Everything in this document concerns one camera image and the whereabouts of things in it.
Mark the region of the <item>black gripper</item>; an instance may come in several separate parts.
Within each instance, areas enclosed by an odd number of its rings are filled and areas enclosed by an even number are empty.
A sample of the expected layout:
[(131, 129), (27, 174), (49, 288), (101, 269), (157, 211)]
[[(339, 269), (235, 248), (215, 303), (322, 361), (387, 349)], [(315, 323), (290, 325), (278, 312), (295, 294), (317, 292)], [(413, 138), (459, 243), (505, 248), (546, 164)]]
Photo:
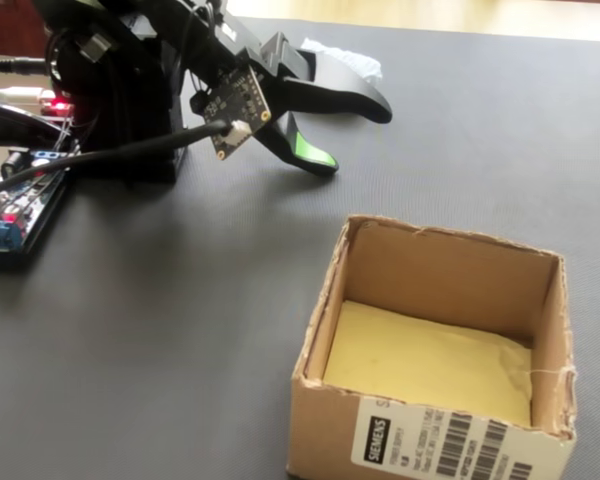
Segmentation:
[[(200, 9), (202, 41), (199, 79), (217, 86), (232, 71), (249, 65), (265, 86), (276, 82), (287, 111), (310, 114), (355, 114), (389, 123), (387, 99), (349, 66), (325, 53), (301, 51), (282, 32), (262, 42), (237, 17), (217, 11), (212, 27), (209, 10)], [(292, 112), (259, 130), (259, 142), (284, 163), (319, 177), (339, 170), (336, 159), (310, 144)]]

